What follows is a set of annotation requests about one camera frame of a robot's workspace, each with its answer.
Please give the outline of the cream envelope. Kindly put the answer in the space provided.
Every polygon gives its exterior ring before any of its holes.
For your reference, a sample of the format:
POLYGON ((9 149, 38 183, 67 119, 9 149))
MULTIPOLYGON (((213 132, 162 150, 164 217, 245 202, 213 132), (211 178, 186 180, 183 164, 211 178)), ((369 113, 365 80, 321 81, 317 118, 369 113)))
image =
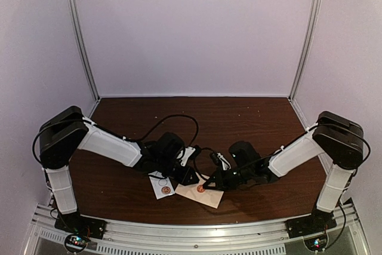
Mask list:
POLYGON ((178 184, 178 186, 175 189, 175 193, 177 195, 183 196, 187 199, 191 199, 192 201, 196 201, 198 203, 201 203, 203 205, 212 207, 212 208, 218 208, 220 201, 223 197, 224 192, 219 191, 205 191, 203 193, 199 193, 196 188, 199 185, 193 185, 193 186, 181 186, 178 184))

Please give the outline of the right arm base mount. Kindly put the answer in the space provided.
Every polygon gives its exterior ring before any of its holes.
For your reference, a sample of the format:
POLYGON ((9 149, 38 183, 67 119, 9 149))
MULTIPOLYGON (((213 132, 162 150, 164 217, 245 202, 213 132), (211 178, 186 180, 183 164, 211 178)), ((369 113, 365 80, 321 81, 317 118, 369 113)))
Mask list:
POLYGON ((285 224, 290 239, 303 237, 304 246, 315 253, 324 251, 329 244, 328 229, 337 226, 333 212, 316 208, 307 216, 288 219, 285 224))

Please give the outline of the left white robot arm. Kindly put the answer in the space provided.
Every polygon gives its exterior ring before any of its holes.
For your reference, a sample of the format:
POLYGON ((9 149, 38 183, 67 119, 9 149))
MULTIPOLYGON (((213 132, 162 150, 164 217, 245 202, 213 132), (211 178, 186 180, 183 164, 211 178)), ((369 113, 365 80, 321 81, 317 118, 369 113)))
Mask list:
POLYGON ((189 157, 184 141, 166 132, 154 141, 129 139, 96 124, 71 106, 44 123, 32 142, 32 154, 44 169, 62 222, 74 234, 86 227, 80 216, 69 172, 76 150, 86 150, 112 159, 144 174, 158 171, 164 177, 188 186, 199 182, 194 168, 182 163, 189 157))

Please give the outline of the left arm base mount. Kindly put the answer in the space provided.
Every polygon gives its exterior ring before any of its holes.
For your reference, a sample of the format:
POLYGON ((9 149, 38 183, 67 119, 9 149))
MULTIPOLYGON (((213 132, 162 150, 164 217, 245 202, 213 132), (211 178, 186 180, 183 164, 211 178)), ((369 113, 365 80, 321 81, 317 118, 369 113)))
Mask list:
POLYGON ((54 227, 68 233, 63 245, 68 252, 78 254, 88 247, 91 239, 103 239, 106 225, 105 220, 82 216, 78 210, 69 214, 57 210, 54 227))

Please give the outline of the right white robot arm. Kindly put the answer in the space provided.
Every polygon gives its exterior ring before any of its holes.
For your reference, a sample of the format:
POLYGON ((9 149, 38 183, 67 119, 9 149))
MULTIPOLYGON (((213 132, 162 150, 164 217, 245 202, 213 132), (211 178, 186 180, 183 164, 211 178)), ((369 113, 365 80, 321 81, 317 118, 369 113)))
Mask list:
POLYGON ((236 167, 216 169, 203 188, 230 191, 249 180, 260 185, 273 183, 310 159, 326 154, 332 165, 316 200, 315 212, 306 219, 306 227, 318 232, 329 222, 328 214, 333 212, 353 175, 367 159, 363 150, 369 147, 361 125, 324 111, 314 126, 268 156, 260 156, 249 142, 234 143, 229 153, 236 167))

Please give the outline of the round orange seal sticker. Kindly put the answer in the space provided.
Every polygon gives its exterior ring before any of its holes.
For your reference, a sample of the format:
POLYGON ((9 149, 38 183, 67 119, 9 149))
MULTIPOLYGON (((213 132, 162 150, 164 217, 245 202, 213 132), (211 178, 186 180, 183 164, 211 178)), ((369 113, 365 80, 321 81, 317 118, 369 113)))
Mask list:
POLYGON ((205 189, 203 188, 202 185, 199 185, 199 186, 196 188, 196 190, 197 190, 199 193, 203 193, 203 192, 205 192, 205 189))

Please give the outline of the sticker sheet with seals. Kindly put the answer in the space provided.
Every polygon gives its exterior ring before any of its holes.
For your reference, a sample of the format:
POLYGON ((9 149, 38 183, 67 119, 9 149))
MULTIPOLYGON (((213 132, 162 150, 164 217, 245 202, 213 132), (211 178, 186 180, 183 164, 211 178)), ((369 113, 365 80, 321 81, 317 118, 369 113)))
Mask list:
POLYGON ((160 172, 154 171, 148 174, 152 184, 156 199, 162 199, 175 194, 174 188, 168 177, 164 177, 160 172))

